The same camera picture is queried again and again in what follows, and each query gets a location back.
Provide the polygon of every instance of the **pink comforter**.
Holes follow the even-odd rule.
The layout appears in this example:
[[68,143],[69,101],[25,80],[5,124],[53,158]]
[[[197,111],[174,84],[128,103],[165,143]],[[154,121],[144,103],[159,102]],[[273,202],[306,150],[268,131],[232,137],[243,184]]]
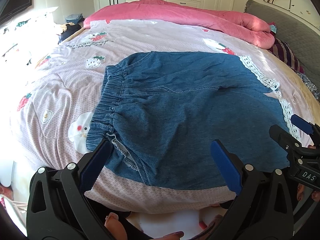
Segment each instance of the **pink comforter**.
[[84,28],[90,29],[91,21],[126,19],[164,20],[182,25],[202,26],[224,32],[262,49],[270,49],[275,42],[269,25],[251,14],[204,10],[163,0],[140,0],[106,6],[89,16],[84,21]]

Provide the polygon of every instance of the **elastic waistband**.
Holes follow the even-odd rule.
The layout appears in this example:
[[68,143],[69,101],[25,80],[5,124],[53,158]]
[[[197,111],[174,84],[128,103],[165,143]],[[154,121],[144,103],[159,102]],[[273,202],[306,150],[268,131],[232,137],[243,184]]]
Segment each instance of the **elastic waistband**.
[[115,112],[114,107],[120,102],[124,76],[125,71],[120,64],[106,67],[101,99],[93,113],[86,140],[87,149],[90,151],[106,137],[106,133],[115,132],[112,114]]

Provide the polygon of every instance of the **white lace trim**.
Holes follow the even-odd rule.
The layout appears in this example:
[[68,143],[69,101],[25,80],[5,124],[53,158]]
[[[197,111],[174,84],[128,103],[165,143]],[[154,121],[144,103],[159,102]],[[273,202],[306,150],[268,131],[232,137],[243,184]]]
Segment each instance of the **white lace trim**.
[[293,110],[291,107],[291,104],[282,98],[281,91],[278,89],[280,86],[280,83],[275,79],[270,79],[264,76],[264,74],[257,68],[257,66],[252,62],[251,57],[249,56],[239,56],[241,62],[243,65],[249,69],[253,74],[256,75],[257,79],[267,88],[270,88],[276,97],[279,100],[279,103],[281,104],[283,115],[284,115],[284,121],[287,123],[287,127],[289,128],[290,134],[295,137],[298,141],[301,141],[300,134],[298,132],[297,127],[295,127],[291,121],[290,118],[293,115]]

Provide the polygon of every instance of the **denim shorts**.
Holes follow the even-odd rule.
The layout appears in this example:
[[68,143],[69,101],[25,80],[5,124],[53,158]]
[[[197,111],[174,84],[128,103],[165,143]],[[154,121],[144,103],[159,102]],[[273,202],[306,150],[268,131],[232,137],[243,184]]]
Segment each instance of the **denim shorts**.
[[262,171],[288,166],[269,137],[288,131],[279,101],[239,57],[207,52],[132,54],[106,68],[87,136],[94,150],[114,144],[105,166],[149,186],[199,190],[224,186],[210,155],[220,139],[243,163]]

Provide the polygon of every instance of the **screw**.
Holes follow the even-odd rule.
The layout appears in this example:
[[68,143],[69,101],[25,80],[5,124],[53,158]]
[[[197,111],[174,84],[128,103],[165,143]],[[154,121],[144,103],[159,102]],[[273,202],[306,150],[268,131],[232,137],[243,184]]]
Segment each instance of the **screw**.
[[45,168],[44,167],[41,167],[41,168],[39,168],[38,169],[38,172],[41,174],[41,173],[44,173],[44,171],[45,171]]
[[245,166],[245,169],[246,169],[247,171],[253,171],[253,166],[252,166],[251,164],[247,164],[247,165]]
[[280,169],[276,169],[275,172],[276,172],[276,174],[278,174],[278,175],[281,175],[281,174],[282,174],[282,171],[281,171]]
[[68,170],[73,170],[75,167],[76,167],[75,163],[69,163],[67,166]]

